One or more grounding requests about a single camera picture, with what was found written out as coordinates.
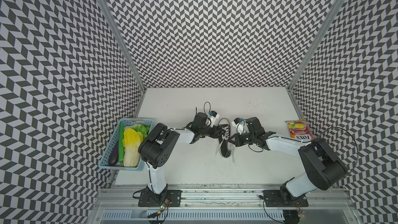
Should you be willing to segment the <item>black canvas sneaker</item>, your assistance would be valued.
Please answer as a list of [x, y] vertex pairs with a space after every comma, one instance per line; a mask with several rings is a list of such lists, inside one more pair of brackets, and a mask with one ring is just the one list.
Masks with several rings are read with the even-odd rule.
[[231, 137], [231, 123], [227, 118], [221, 118], [218, 122], [218, 126], [229, 126], [230, 127], [230, 134], [229, 135], [222, 135], [219, 138], [219, 153], [223, 158], [229, 158], [231, 156], [231, 149], [228, 145], [228, 139]]

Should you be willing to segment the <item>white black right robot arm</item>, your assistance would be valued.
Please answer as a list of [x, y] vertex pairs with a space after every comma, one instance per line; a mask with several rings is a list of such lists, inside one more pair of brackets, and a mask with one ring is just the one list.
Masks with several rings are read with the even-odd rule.
[[228, 142], [241, 147], [257, 145], [267, 151], [278, 151], [301, 160], [305, 170], [280, 187], [280, 198], [286, 202], [297, 200], [316, 189], [328, 190], [348, 174], [348, 169], [329, 143], [323, 138], [300, 141], [284, 138], [276, 132], [265, 131], [256, 117], [246, 120], [248, 132], [237, 132]]

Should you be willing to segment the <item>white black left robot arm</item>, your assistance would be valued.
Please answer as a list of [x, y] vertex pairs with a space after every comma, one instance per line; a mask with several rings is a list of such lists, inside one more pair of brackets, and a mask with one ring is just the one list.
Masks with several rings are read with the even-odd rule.
[[216, 125], [219, 115], [211, 111], [209, 114], [197, 113], [194, 120], [184, 128], [169, 128], [158, 123], [140, 144], [138, 152], [149, 170], [150, 193], [161, 195], [167, 191], [164, 170], [162, 167], [170, 158], [176, 144], [194, 144], [202, 138], [212, 138], [219, 141], [219, 146], [229, 138], [228, 124]]

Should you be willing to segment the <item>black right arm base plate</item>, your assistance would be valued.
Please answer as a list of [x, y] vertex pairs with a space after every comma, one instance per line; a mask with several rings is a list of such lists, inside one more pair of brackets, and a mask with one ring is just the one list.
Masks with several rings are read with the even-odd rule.
[[287, 192], [280, 190], [264, 190], [262, 193], [267, 207], [309, 207], [305, 195], [292, 197]]

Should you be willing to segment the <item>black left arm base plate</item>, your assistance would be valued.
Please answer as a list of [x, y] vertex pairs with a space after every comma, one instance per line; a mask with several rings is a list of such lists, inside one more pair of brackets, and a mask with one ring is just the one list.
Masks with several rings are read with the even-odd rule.
[[160, 194], [152, 192], [149, 188], [141, 191], [138, 199], [139, 207], [160, 207], [163, 203], [169, 203], [170, 207], [180, 207], [182, 191], [164, 189]]

